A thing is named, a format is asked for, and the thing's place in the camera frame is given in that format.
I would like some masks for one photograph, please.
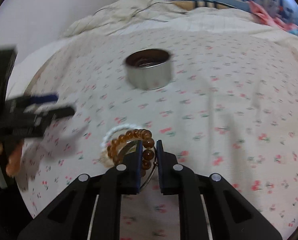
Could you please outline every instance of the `human hand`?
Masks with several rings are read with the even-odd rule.
[[[23,142],[18,143],[12,154],[8,158],[8,164],[6,166],[6,174],[10,177],[14,177],[20,170],[21,155],[22,155]],[[0,154],[3,152],[3,145],[0,142]]]

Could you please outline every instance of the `white comforter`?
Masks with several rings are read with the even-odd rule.
[[[152,3],[123,0],[111,6],[144,2]],[[32,82],[29,91],[57,91],[62,103],[79,100],[81,114],[71,123],[50,129],[39,149],[26,148],[24,168],[17,180],[28,209],[32,215],[39,213],[81,172],[97,175],[105,171],[98,162],[101,137],[127,117],[128,122],[150,127],[153,137],[162,138],[166,150],[176,153],[178,160],[195,172],[223,174],[275,224],[284,239],[288,238],[298,225],[298,37],[256,24],[253,16],[236,9],[199,8],[183,14],[174,5],[164,6],[148,8],[146,17],[152,16],[150,20],[132,22],[132,17],[119,18],[113,13],[106,18],[111,24],[97,24],[84,33],[81,30],[92,26],[87,22],[99,23],[100,16],[82,19],[81,23],[91,19],[84,27],[73,24],[69,29],[79,29],[76,33],[80,33],[76,40],[56,53],[44,66],[41,77]],[[130,15],[134,10],[123,9]],[[154,28],[159,29],[151,34],[144,31]],[[99,37],[100,33],[128,35]],[[118,66],[124,54],[146,46],[173,50],[176,79],[165,89],[139,95],[124,82]],[[68,50],[72,58],[66,55]],[[117,82],[115,78],[120,88],[112,85]],[[97,83],[97,88],[90,91],[92,85],[88,82]],[[15,89],[21,92],[23,87],[14,86],[12,94]],[[147,105],[153,105],[155,111]],[[112,116],[101,114],[101,108],[108,106],[114,111]],[[81,126],[79,118],[90,124],[86,134],[72,146],[66,133]],[[91,136],[92,142],[85,141]],[[57,148],[56,137],[61,149]],[[144,192],[152,198],[137,198],[123,211],[121,224],[125,224],[122,233],[126,239],[150,239],[137,230],[144,224],[156,234],[177,237],[173,230],[177,208],[170,199],[159,203],[162,199],[153,192],[156,185],[152,183],[152,188]],[[142,209],[148,202],[152,206]],[[163,217],[161,214],[166,212],[168,216]]]

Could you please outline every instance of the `bed sheet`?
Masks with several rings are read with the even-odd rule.
[[[238,9],[196,8],[183,14],[168,0],[120,0],[102,9],[111,10],[110,17],[94,14],[74,22],[63,34],[54,41],[29,55],[23,62],[17,64],[11,74],[7,96],[14,97],[23,94],[35,73],[60,48],[75,40],[81,34],[89,35],[121,35],[134,31],[170,28],[180,31],[208,31],[211,33],[250,34],[289,48],[298,57],[298,37],[278,28],[258,24],[252,14]],[[132,19],[135,11],[150,6],[137,19]]]
[[[163,36],[166,43],[160,43]],[[163,23],[146,20],[108,37],[90,30],[73,39],[54,43],[36,54],[41,63],[47,62],[43,66],[45,71],[38,80],[33,80],[29,90],[34,85],[32,92],[57,91],[59,104],[78,98],[86,103],[78,104],[73,120],[54,124],[42,141],[26,141],[17,182],[32,216],[80,173],[94,176],[107,169],[99,161],[99,149],[95,146],[100,145],[112,126],[126,117],[128,122],[152,130],[153,137],[161,138],[167,145],[166,150],[176,153],[178,160],[195,172],[222,174],[287,239],[298,225],[298,37],[258,25],[250,14],[239,10],[200,8],[186,18]],[[119,46],[123,47],[123,54],[107,53]],[[174,62],[175,82],[165,89],[140,95],[124,81],[121,61],[124,55],[150,46],[174,50],[174,57],[179,57],[174,60],[180,63]],[[76,56],[80,48],[84,60],[92,57],[99,60],[90,59],[80,66],[78,74],[81,62]],[[30,58],[23,66],[30,65]],[[25,73],[25,68],[18,69]],[[102,84],[106,81],[100,80],[101,75],[117,79]],[[76,79],[76,83],[69,88],[70,78]],[[29,80],[26,78],[22,86],[12,87],[9,83],[8,95],[23,93]],[[93,85],[89,82],[95,82],[97,89],[91,90]],[[89,97],[94,97],[96,103],[90,105],[93,99],[87,100]],[[156,108],[155,116],[151,107]],[[113,109],[114,118],[102,113],[104,108]],[[139,114],[129,116],[130,108]],[[181,137],[187,143],[177,145]],[[172,197],[161,198],[156,188],[155,178],[142,196],[124,196],[121,238],[177,239],[178,233],[174,231],[178,225],[177,201]],[[138,229],[144,223],[149,225],[148,229],[139,235]]]

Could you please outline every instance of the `white wall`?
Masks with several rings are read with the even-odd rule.
[[[16,44],[21,62],[57,40],[71,23],[118,0],[5,0],[0,7],[0,45]]]

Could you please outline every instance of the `white knitted bracelet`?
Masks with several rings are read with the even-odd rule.
[[[121,125],[118,125],[118,126],[115,126],[113,128],[111,128],[107,134],[105,135],[105,137],[103,138],[103,141],[100,145],[102,151],[106,151],[107,150],[107,144],[109,142],[109,140],[112,138],[112,135],[115,133],[115,132],[118,132],[118,131],[121,131],[121,130],[127,130],[127,129],[131,129],[131,130],[134,130],[134,129],[142,129],[142,127],[136,125],[136,124],[129,124],[129,123],[125,123],[125,124],[121,124]]]

